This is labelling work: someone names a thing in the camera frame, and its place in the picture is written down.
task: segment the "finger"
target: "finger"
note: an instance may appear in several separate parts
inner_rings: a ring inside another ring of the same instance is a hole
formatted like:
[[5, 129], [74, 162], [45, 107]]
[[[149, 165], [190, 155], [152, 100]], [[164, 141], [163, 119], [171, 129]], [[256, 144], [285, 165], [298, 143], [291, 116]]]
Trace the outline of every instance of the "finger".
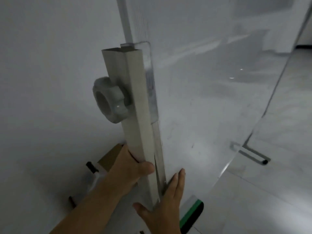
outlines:
[[185, 169], [181, 169], [179, 172], [179, 181], [177, 183], [177, 189], [174, 194], [174, 198], [177, 201], [181, 201], [184, 191], [184, 184], [185, 184]]
[[168, 186], [168, 189], [166, 190], [164, 197], [174, 197], [175, 190], [177, 188], [177, 183], [178, 183], [178, 174], [175, 173], [171, 179], [171, 182]]
[[132, 207], [135, 209], [137, 214], [143, 219], [144, 222], [147, 222], [150, 216], [150, 211], [145, 208], [142, 204], [140, 203], [134, 203]]
[[138, 164], [139, 177], [147, 176], [155, 171], [155, 167], [150, 162], [141, 162]]

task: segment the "tiled floor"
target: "tiled floor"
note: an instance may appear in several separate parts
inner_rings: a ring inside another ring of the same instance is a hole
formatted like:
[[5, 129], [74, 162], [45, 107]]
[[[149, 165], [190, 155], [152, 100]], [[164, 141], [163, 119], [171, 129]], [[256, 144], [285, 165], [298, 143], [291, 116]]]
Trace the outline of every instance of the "tiled floor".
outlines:
[[205, 201], [204, 233], [312, 233], [312, 51], [291, 57], [267, 114], [248, 145], [261, 166], [238, 154]]

